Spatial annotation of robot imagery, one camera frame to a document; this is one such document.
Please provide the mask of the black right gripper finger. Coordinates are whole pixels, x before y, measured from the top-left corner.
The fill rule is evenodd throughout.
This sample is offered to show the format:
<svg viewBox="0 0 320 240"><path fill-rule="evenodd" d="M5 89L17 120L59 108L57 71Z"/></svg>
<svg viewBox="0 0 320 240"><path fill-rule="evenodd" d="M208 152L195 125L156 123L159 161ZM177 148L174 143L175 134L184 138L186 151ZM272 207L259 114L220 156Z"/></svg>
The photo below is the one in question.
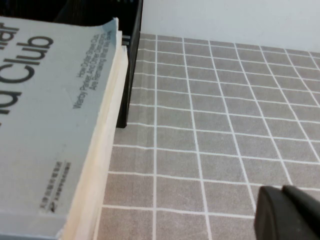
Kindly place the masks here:
<svg viewBox="0 0 320 240"><path fill-rule="evenodd" d="M318 240L320 201L292 185L262 186L254 232L257 240Z"/></svg>

